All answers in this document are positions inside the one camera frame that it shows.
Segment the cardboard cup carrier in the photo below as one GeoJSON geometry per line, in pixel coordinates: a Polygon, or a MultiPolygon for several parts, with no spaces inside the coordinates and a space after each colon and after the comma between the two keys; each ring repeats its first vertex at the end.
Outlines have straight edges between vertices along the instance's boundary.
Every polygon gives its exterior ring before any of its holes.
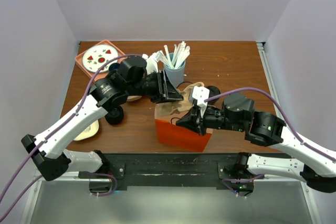
{"type": "Polygon", "coordinates": [[[194,87],[204,87],[204,83],[195,82],[189,84],[186,88],[180,91],[180,94],[183,96],[183,101],[174,101],[174,102],[157,104],[155,106],[155,115],[158,117],[163,117],[189,111],[190,108],[192,107],[192,102],[189,101],[189,96],[194,87]]]}

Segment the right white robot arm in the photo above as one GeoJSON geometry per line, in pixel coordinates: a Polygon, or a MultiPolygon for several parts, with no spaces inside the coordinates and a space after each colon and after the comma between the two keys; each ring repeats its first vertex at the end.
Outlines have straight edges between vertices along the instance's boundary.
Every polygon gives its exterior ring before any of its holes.
{"type": "Polygon", "coordinates": [[[270,147],[287,158],[241,152],[236,163],[224,168],[223,182],[247,184],[265,175],[288,177],[306,183],[316,191],[335,192],[335,152],[300,136],[285,117],[255,110],[255,103],[240,92],[228,95],[222,108],[192,99],[191,109],[177,120],[177,126],[200,136],[208,129],[244,133],[252,144],[270,147]]]}

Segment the orange paper bag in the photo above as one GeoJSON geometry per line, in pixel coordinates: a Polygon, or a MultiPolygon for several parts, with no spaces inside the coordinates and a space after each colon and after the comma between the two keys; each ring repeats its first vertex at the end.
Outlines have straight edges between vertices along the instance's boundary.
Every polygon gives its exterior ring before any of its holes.
{"type": "Polygon", "coordinates": [[[161,116],[159,111],[163,104],[157,104],[154,109],[154,119],[157,139],[162,144],[167,144],[193,152],[203,152],[212,137],[213,130],[207,129],[204,136],[175,125],[175,121],[187,112],[173,113],[161,116]]]}

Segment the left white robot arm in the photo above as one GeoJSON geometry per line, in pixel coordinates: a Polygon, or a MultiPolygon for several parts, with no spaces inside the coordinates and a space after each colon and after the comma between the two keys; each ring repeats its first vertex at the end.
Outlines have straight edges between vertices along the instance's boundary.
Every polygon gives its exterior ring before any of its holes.
{"type": "Polygon", "coordinates": [[[42,177],[52,181],[66,172],[105,177],[110,162],[101,151],[75,152],[67,150],[67,146],[93,122],[126,103],[129,96],[148,97],[156,104],[183,100],[165,71],[148,73],[145,59],[128,56],[106,77],[90,82],[79,103],[54,125],[36,136],[27,134],[22,138],[42,177]]]}

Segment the black lid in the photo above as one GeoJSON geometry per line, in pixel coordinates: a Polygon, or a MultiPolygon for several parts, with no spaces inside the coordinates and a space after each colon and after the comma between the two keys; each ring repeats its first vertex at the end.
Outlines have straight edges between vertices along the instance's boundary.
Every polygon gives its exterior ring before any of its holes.
{"type": "MultiPolygon", "coordinates": [[[[220,94],[220,89],[216,86],[206,86],[205,88],[209,89],[209,98],[217,96],[220,94]]],[[[219,100],[219,98],[213,99],[209,101],[208,103],[215,103],[219,100]]]]}

